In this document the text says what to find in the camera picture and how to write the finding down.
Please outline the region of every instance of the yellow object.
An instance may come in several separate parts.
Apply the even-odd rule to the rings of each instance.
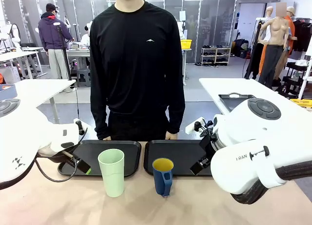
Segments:
[[[182,49],[190,49],[192,40],[181,40]]]
[[[166,172],[173,169],[174,163],[168,158],[158,158],[153,162],[153,167],[155,170]]]
[[[312,107],[312,100],[291,99],[291,101],[301,107]]]

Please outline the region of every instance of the person in purple jacket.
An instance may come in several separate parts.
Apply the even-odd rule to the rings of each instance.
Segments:
[[[49,63],[53,79],[68,79],[65,57],[62,51],[62,41],[66,45],[66,40],[75,41],[69,33],[65,24],[56,18],[57,7],[51,3],[46,5],[46,11],[38,23],[39,35],[42,47],[49,56]],[[59,22],[63,37],[61,39],[57,26],[54,23]],[[66,92],[72,92],[73,89],[67,88]]]

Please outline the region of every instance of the hanging black clothes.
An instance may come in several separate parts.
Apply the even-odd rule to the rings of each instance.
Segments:
[[[272,83],[275,74],[275,68],[283,53],[282,45],[268,45],[265,52],[265,60],[261,75],[259,78],[259,83],[272,89]]]
[[[302,22],[300,20],[294,21],[295,36],[298,40],[293,41],[293,50],[299,52],[306,52],[309,47],[309,42],[312,36],[311,23]]]
[[[252,53],[253,58],[251,58],[247,71],[250,71],[249,74],[253,73],[253,79],[255,80],[257,78],[257,75],[259,74],[259,65],[261,61],[261,55],[263,51],[264,45],[261,43],[257,43],[255,46],[254,52]]]

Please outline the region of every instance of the gray pants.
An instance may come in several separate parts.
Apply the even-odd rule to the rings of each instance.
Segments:
[[[67,69],[65,64],[65,57],[62,49],[49,49],[49,63],[53,79],[67,80]],[[71,88],[66,88],[66,92],[71,91]]]
[[[275,68],[283,52],[281,45],[268,45],[265,52],[265,60],[259,78],[259,83],[272,89]]]

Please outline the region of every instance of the light green plastic tumbler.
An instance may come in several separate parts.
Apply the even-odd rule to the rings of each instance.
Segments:
[[[105,191],[109,197],[119,197],[124,191],[125,155],[119,149],[108,149],[98,156]]]

